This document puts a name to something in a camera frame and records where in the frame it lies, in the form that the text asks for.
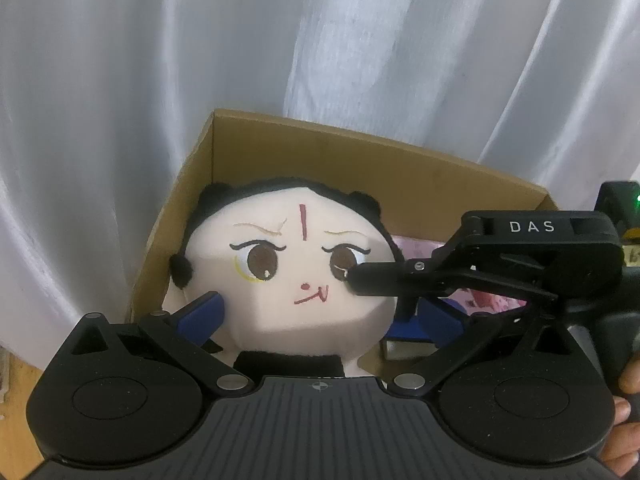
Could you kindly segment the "person right hand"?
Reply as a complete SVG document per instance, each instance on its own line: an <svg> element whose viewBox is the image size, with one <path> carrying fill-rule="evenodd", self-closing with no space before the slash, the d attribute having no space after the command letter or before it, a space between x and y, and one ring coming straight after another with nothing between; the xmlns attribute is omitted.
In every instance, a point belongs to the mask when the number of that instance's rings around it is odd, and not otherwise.
<svg viewBox="0 0 640 480"><path fill-rule="evenodd" d="M639 355L625 366L618 386L626 396L639 393ZM600 454L602 462L619 477L628 474L639 461L640 429L638 422L628 422L631 405L623 396L613 396L615 403L614 426Z"/></svg>

